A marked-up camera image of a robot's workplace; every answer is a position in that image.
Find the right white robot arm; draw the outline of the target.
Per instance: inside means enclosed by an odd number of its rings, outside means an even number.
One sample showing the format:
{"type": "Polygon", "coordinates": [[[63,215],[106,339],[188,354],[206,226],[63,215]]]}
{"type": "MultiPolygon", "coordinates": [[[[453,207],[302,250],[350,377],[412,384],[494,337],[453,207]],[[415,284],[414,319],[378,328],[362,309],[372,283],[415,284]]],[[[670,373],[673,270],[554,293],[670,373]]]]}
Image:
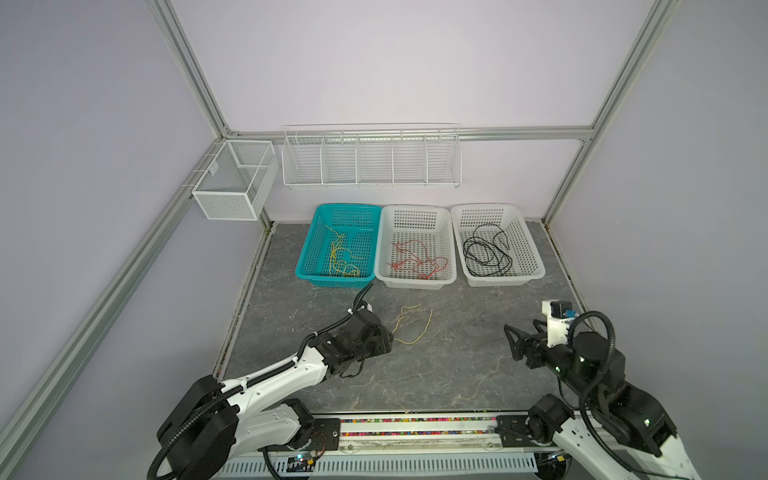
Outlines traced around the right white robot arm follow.
{"type": "Polygon", "coordinates": [[[678,429],[662,404],[629,383],[610,318],[596,310],[575,314],[556,302],[532,333],[503,328],[514,360],[547,368],[577,397],[574,405],[543,396],[525,417],[498,417],[503,439],[523,437],[559,454],[541,458],[545,468],[573,459],[596,479],[696,479],[678,429]]]}

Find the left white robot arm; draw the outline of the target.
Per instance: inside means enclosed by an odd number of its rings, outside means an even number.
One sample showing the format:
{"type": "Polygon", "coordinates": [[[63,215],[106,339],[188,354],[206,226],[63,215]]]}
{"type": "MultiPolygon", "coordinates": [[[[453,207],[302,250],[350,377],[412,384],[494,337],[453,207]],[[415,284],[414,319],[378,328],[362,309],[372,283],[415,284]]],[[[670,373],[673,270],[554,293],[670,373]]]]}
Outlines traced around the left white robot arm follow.
{"type": "Polygon", "coordinates": [[[196,380],[159,427],[147,478],[210,479],[234,458],[308,445],[315,418],[295,393],[345,378],[351,365],[392,350],[394,336],[367,292],[360,290],[340,320],[307,335],[289,357],[237,378],[196,380]]]}

